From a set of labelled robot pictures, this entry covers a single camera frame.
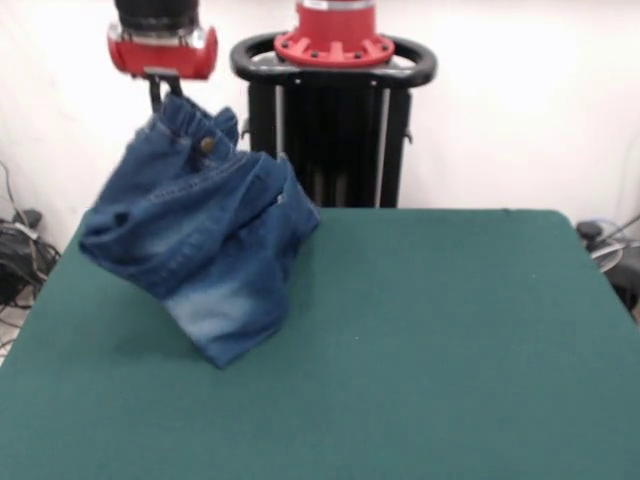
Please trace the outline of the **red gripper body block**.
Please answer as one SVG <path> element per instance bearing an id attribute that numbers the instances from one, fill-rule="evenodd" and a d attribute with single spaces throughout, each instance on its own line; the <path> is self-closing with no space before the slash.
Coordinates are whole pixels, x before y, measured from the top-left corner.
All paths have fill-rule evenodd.
<path id="1" fill-rule="evenodd" d="M 213 27 L 154 36 L 134 35 L 120 25 L 110 25 L 107 45 L 115 68 L 138 77 L 169 75 L 207 80 L 215 69 L 218 54 L 217 32 Z"/>

